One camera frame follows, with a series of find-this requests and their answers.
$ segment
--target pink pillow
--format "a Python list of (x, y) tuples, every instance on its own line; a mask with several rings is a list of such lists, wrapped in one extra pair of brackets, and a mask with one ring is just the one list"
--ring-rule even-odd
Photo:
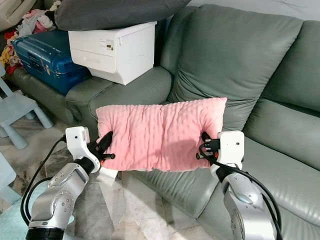
[(113, 131), (106, 153), (107, 169), (118, 171), (159, 169), (189, 171), (209, 168), (196, 153), (207, 132), (221, 132), (226, 97), (178, 102), (168, 105), (109, 105), (96, 110), (99, 136)]

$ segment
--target printer label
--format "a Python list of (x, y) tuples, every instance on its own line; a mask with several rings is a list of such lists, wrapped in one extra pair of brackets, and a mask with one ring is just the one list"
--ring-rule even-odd
[(114, 50), (114, 41), (100, 38), (100, 47), (107, 50)]

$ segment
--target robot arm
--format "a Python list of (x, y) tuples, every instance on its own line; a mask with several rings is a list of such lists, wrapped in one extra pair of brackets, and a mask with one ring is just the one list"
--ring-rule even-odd
[[(62, 240), (73, 213), (76, 200), (89, 181), (89, 174), (100, 168), (102, 159), (113, 159), (114, 154), (104, 154), (112, 141), (112, 132), (99, 144), (90, 143), (88, 129), (71, 127), (65, 131), (67, 148), (74, 162), (65, 165), (52, 177), (47, 190), (34, 202), (27, 240)], [(109, 170), (114, 177), (118, 171)]]
[[(207, 143), (209, 155), (218, 150), (218, 163), (242, 169), (244, 157), (244, 134), (240, 131), (226, 131), (218, 139), (202, 135)], [(211, 162), (213, 177), (221, 182), (224, 206), (231, 218), (234, 240), (275, 240), (272, 220), (265, 206), (261, 191), (248, 177), (235, 171), (219, 167)]]

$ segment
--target green leather sofa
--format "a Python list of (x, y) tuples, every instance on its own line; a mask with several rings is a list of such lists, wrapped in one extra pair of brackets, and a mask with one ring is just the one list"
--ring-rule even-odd
[[(223, 129), (244, 132), (244, 170), (273, 193), (284, 239), (320, 239), (320, 22), (186, 7), (170, 22), (160, 66), (127, 86), (92, 77), (62, 96), (22, 69), (11, 81), (93, 136), (103, 105), (228, 97)], [(215, 240), (233, 239), (209, 169), (134, 174)]]

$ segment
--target tiled floor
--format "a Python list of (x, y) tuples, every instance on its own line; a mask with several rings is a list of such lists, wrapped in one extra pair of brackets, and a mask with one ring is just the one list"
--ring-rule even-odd
[[(17, 150), (8, 138), (0, 138), (0, 152), (17, 173), (12, 188), (22, 194), (66, 126), (58, 121), (44, 129), (38, 120), (22, 118), (13, 127), (28, 141), (28, 147)], [(59, 144), (37, 179), (53, 176), (71, 161), (66, 145)], [(120, 172), (113, 186), (97, 179), (90, 176), (76, 202), (75, 221), (67, 228), (71, 235), (90, 240), (212, 240), (194, 218), (184, 215), (130, 172)], [(1, 212), (8, 207), (0, 200)]]

